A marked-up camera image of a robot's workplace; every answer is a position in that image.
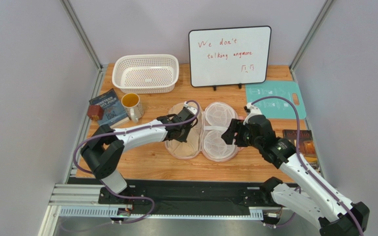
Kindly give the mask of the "beige bra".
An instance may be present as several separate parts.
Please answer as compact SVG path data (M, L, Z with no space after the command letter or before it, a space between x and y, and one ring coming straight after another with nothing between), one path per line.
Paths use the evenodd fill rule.
M179 142L176 140L166 141L166 150L175 158L192 159L201 152L201 134L203 132L203 109L197 117L198 123L192 128L187 137L187 142Z

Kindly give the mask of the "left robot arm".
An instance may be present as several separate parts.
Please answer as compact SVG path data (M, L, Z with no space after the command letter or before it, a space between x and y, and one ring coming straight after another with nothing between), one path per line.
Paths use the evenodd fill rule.
M161 116L134 128L112 129L109 125L103 125L87 139L80 155L96 179L111 192L120 194L128 187L117 170L122 154L151 143L186 142L199 113L198 108L184 105L176 115Z

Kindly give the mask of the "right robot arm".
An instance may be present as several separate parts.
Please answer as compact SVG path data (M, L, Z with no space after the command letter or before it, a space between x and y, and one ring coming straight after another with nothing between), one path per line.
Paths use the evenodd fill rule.
M276 136L265 116L232 119L221 137L228 145L256 148L265 161L288 175L306 192L302 195L282 180L271 177L260 186L266 198L308 220L322 236L363 235L369 220L369 208L363 202L354 203L331 187L293 143Z

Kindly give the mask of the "floral mesh laundry bag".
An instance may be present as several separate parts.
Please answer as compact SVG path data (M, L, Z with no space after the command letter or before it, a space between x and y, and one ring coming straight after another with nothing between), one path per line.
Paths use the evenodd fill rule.
M226 103L213 102L208 105L203 110L200 153L214 162L225 162L235 157L240 148L227 145L221 135L228 129L231 120L238 117L236 111Z

